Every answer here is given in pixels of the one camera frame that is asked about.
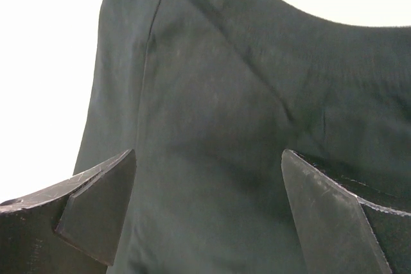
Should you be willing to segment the black t-shirt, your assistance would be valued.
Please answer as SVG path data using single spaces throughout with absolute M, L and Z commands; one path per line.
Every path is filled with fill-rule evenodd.
M 285 149 L 410 197 L 410 28 L 282 0 L 103 0 L 79 173 L 134 149 L 109 273 L 305 273 Z

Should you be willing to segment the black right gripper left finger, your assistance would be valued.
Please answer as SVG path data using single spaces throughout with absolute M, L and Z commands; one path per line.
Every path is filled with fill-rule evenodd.
M 2 274 L 105 273 L 136 174 L 134 150 L 1 203 Z

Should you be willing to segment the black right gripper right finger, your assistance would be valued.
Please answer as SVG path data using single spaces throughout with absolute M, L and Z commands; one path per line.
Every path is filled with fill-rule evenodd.
M 309 273 L 410 273 L 409 199 L 292 150 L 281 169 Z

